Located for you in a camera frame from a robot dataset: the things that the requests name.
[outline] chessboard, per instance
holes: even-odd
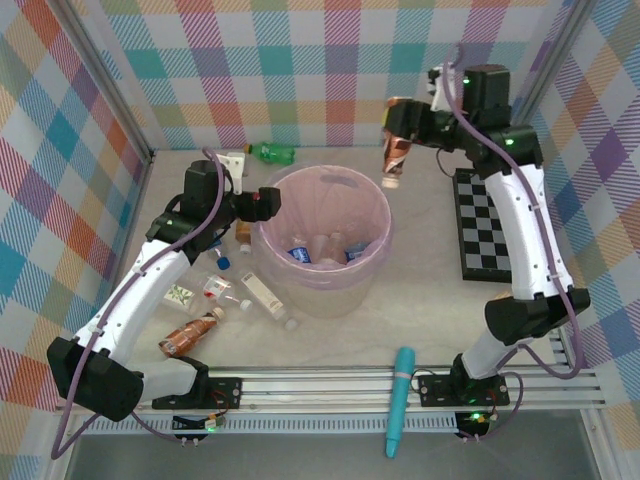
[[[484,182],[474,170],[458,168],[453,176],[453,195],[462,278],[511,283],[507,244]]]

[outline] plaid wall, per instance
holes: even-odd
[[[44,0],[0,2],[0,479],[31,479],[46,348],[108,295],[142,161]]]
[[[640,0],[599,1],[534,124],[559,243],[593,301],[580,318],[587,361],[638,475]]]
[[[517,112],[520,108],[522,102],[525,100],[525,95],[529,92],[529,89],[532,87],[533,82],[535,81],[536,75],[540,70],[540,67],[544,64],[547,56],[551,51],[551,47],[553,46],[553,42],[556,40],[558,35],[560,34],[562,27],[565,22],[569,18],[569,13],[571,12],[571,7],[576,3],[576,0],[562,0],[562,4],[560,8],[555,14],[553,19],[553,23],[551,24],[551,28],[548,29],[540,48],[536,52],[535,58],[531,63],[531,67],[529,68],[529,72],[522,82],[522,87],[518,92],[517,97],[513,101],[513,112]]]
[[[551,0],[74,0],[150,143],[235,148],[380,141],[384,101],[462,66],[523,72]]]

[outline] brown bottle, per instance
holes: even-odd
[[[158,345],[167,357],[182,357],[196,346],[202,337],[225,318],[224,310],[215,307],[210,313],[192,320],[171,332]]]
[[[387,107],[397,105],[404,97],[392,97],[387,100]],[[393,135],[389,130],[384,130],[384,166],[382,172],[382,186],[385,188],[398,188],[402,167],[411,149],[411,142]]]

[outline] blue bottle cap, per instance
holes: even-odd
[[[218,260],[216,260],[216,263],[218,264],[218,268],[220,270],[226,270],[231,266],[231,262],[227,257],[219,258]]]

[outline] trash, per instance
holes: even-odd
[[[228,270],[231,266],[229,257],[227,256],[227,247],[222,243],[222,240],[216,240],[209,248],[209,257],[216,261],[218,268],[222,271]]]
[[[329,237],[329,241],[326,243],[320,254],[320,260],[318,263],[324,265],[339,264],[346,265],[347,257],[345,254],[345,247],[347,240],[345,236],[339,232],[334,232]]]
[[[289,316],[284,304],[269,290],[269,288],[250,270],[243,271],[240,281],[247,288],[258,305],[277,322],[281,322],[286,330],[298,327],[298,322]]]
[[[345,248],[344,253],[347,255],[347,262],[360,258],[368,246],[369,242],[358,242]]]
[[[287,253],[302,263],[311,263],[309,250],[307,250],[307,241],[302,235],[293,235],[289,239],[289,246],[285,248]]]
[[[278,145],[277,143],[262,142],[256,145],[246,144],[244,152],[253,153],[265,163],[279,163],[280,165],[291,165],[295,161],[295,150],[293,147]]]
[[[387,107],[400,103],[403,97],[393,97],[387,100]],[[411,150],[411,141],[393,135],[384,130],[384,165],[382,167],[382,186],[384,188],[398,188],[402,167]]]
[[[329,237],[326,235],[314,235],[309,245],[309,258],[311,263],[318,264],[322,258],[322,250],[329,243]]]
[[[252,306],[251,300],[240,300],[236,296],[235,285],[220,275],[211,275],[209,281],[204,286],[204,296],[210,300],[215,300],[223,307],[237,305],[243,312],[248,311]]]
[[[193,296],[194,293],[191,290],[179,287],[178,285],[171,285],[169,291],[164,294],[162,303],[186,313],[189,311],[189,305],[193,300]]]
[[[193,292],[188,305],[191,318],[201,317],[208,313],[215,301],[221,306],[239,306],[247,311],[251,308],[251,300],[241,300],[235,295],[235,286],[225,278],[213,274],[197,265],[193,265],[178,279],[176,284]]]
[[[182,357],[204,337],[209,330],[225,319],[224,310],[215,307],[200,318],[191,320],[167,335],[158,343],[167,357]]]
[[[251,225],[242,220],[236,220],[236,240],[240,244],[240,252],[245,255],[251,253]]]

